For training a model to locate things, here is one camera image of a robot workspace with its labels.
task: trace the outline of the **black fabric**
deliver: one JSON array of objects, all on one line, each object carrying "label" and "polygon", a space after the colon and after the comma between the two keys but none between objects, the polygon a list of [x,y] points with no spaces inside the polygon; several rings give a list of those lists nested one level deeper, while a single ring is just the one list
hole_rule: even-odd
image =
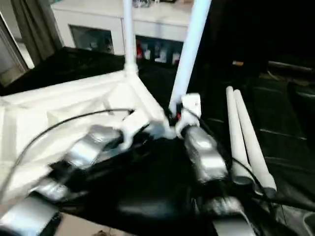
[{"label": "black fabric", "polygon": [[[121,70],[123,64],[123,57],[64,48],[5,88],[2,95]],[[165,109],[167,109],[175,75],[175,67],[154,62],[139,62],[140,79]],[[227,67],[209,68],[200,66],[195,68],[189,91],[200,93],[202,98],[202,117],[228,152],[230,152],[230,141],[225,97],[225,88],[228,85],[232,85],[235,89],[240,89],[242,92],[267,166],[277,184],[276,200],[286,203],[304,204],[315,209],[315,185],[313,183],[315,179],[315,158],[314,142],[312,142],[315,138],[313,132],[315,118],[314,90],[291,84],[288,85],[285,82],[262,80],[258,78],[257,74],[244,68],[237,70]],[[185,160],[180,158],[180,152],[173,150],[173,148],[175,146],[173,147],[173,145],[166,143],[159,146],[159,149],[152,153],[152,157],[157,160],[157,164],[148,167],[145,175],[135,177],[136,179],[133,180],[135,182],[139,181],[138,187],[130,184],[131,182],[129,181],[131,180],[127,178],[123,181],[121,190],[115,189],[115,191],[118,191],[117,193],[121,194],[121,198],[118,198],[117,193],[107,187],[107,184],[110,183],[100,183],[98,186],[104,186],[108,190],[108,194],[98,195],[95,193],[93,197],[105,203],[105,199],[109,198],[116,203],[113,205],[105,204],[104,208],[101,209],[104,212],[102,214],[106,214],[106,209],[109,210],[119,206],[121,208],[116,213],[126,223],[123,229],[127,230],[129,226],[137,226],[137,222],[132,220],[137,215],[135,219],[141,218],[140,222],[144,222],[144,230],[150,228],[160,232],[154,221],[148,222],[143,218],[144,215],[148,214],[148,219],[154,219],[154,216],[151,216],[152,213],[150,211],[147,212],[145,208],[139,208],[139,206],[142,206],[144,199],[148,200],[145,202],[152,203],[155,201],[155,197],[159,196],[160,198],[163,195],[170,202],[168,200],[164,201],[163,199],[165,198],[163,197],[161,202],[155,201],[154,210],[157,210],[155,213],[158,212],[157,217],[164,213],[167,215],[167,212],[163,212],[163,206],[166,203],[170,203],[170,207],[174,207],[174,204],[178,207],[181,204],[187,204],[187,209],[182,208],[173,211],[173,213],[177,212],[177,216],[179,212],[183,211],[183,217],[187,216],[188,218],[182,219],[182,222],[186,222],[194,209],[189,203],[189,200],[193,198],[186,198],[189,195],[190,185],[185,182],[188,181],[185,180],[187,176],[183,174],[185,171],[180,171],[178,176],[175,175],[176,172],[172,172],[176,169],[187,168],[185,165],[182,166]],[[170,181],[172,179],[183,184],[179,184],[177,188],[175,183]],[[117,186],[121,184],[116,181],[114,183]],[[144,198],[138,198],[139,194],[143,193],[140,189],[147,191],[143,195]],[[130,192],[130,195],[126,195],[127,198],[124,199],[124,194],[128,192]],[[99,203],[96,201],[96,208],[81,210],[84,210],[84,213],[95,222],[113,227],[118,226],[114,218],[111,219],[109,216],[104,216],[104,221],[100,222],[100,218],[92,215],[92,213],[95,213],[98,205]],[[175,221],[171,222],[171,225],[181,225],[181,223],[176,223]]]}]

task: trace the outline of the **white cabinet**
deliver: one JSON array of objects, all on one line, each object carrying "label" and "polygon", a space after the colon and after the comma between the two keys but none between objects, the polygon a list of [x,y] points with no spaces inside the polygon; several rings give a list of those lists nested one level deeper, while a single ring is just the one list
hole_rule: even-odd
[{"label": "white cabinet", "polygon": [[[148,8],[134,8],[134,33],[183,42],[191,7],[153,3]],[[125,54],[122,0],[62,0],[52,10],[65,46]]]},{"label": "white cabinet", "polygon": [[[125,54],[124,38],[122,31],[122,21],[117,17],[108,17],[104,15],[94,15],[83,12],[71,12],[64,10],[54,10],[54,15],[58,25],[58,29],[67,47],[78,47],[88,49],[81,46],[82,41],[94,38],[95,41],[107,40],[111,45],[105,45],[113,48],[113,53],[116,55]],[[101,30],[108,34],[102,38]],[[90,42],[90,49],[97,47],[97,42]]]}]

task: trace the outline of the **glass cabinet door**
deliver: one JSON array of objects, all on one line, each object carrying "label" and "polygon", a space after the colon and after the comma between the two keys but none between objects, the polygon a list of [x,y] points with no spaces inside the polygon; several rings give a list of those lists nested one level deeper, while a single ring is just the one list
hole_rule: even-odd
[{"label": "glass cabinet door", "polygon": [[70,30],[77,48],[114,54],[111,31],[72,25]]},{"label": "glass cabinet door", "polygon": [[136,36],[137,58],[178,65],[183,42]]}]

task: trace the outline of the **white pipe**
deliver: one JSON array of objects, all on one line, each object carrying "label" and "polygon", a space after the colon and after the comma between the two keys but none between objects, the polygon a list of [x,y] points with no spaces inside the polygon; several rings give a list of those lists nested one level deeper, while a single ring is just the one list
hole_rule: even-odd
[{"label": "white pipe", "polygon": [[[248,169],[250,169],[250,171],[252,171],[252,168],[247,161],[247,154],[241,125],[238,118],[236,101],[234,98],[233,88],[231,86],[226,88],[226,101],[232,156],[244,164]],[[236,162],[233,162],[233,181],[236,184],[253,183],[250,173],[248,173],[244,167]]]},{"label": "white pipe", "polygon": [[124,0],[124,26],[125,26],[125,71],[137,73],[137,64],[135,59],[135,38],[133,34],[132,21],[132,0]]},{"label": "white pipe", "polygon": [[187,37],[183,45],[182,55],[179,61],[175,83],[169,103],[172,114],[176,114],[176,104],[186,94],[193,65],[199,48],[203,29],[207,20],[211,0],[195,0]]},{"label": "white pipe", "polygon": [[234,97],[253,173],[260,184],[264,187],[266,194],[269,197],[273,196],[277,191],[276,183],[268,171],[241,92],[239,90],[235,90]]}]

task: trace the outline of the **wall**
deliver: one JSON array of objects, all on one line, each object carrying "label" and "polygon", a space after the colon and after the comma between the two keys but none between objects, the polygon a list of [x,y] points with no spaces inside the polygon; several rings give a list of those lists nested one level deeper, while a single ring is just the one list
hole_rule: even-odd
[{"label": "wall", "polygon": [[13,67],[14,61],[7,50],[3,40],[0,38],[0,74]]}]

